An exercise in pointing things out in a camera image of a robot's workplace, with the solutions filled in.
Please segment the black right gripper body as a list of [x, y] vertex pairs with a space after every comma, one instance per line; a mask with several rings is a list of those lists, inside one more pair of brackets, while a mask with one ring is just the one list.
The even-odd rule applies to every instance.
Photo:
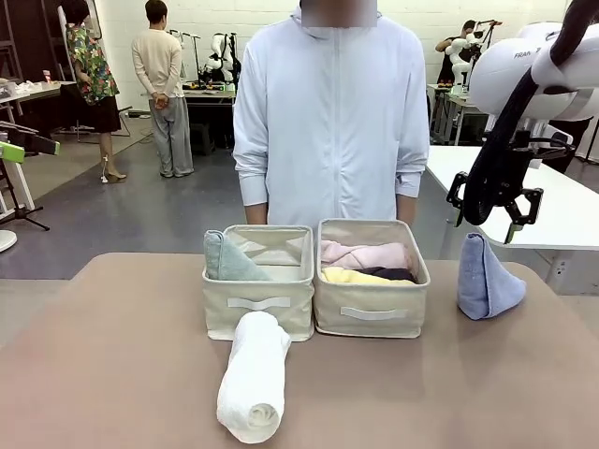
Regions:
[[528, 153], [507, 151], [499, 156], [489, 175], [489, 192], [493, 206], [505, 206], [520, 195], [528, 169]]

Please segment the person's left hand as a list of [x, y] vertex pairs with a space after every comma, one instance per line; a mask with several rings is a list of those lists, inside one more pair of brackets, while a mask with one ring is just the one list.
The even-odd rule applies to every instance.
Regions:
[[396, 195], [397, 220], [411, 225], [416, 218], [417, 198]]

